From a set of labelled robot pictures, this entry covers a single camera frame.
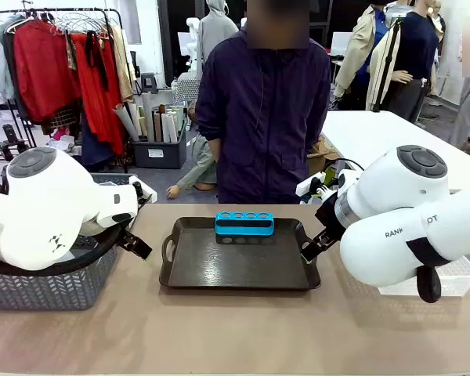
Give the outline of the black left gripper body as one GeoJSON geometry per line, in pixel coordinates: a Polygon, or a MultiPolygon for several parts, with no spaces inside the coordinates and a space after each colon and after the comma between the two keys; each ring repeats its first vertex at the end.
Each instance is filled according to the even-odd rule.
{"type": "Polygon", "coordinates": [[[116,245],[137,245],[139,238],[130,233],[125,226],[117,227],[116,245]]]}

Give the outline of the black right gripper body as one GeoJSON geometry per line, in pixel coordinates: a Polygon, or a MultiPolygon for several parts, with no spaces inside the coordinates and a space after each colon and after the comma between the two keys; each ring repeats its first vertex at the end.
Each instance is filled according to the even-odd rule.
{"type": "Polygon", "coordinates": [[[338,194],[333,193],[328,199],[323,200],[315,214],[328,236],[342,236],[344,233],[344,226],[339,222],[334,210],[337,199],[338,194]]]}

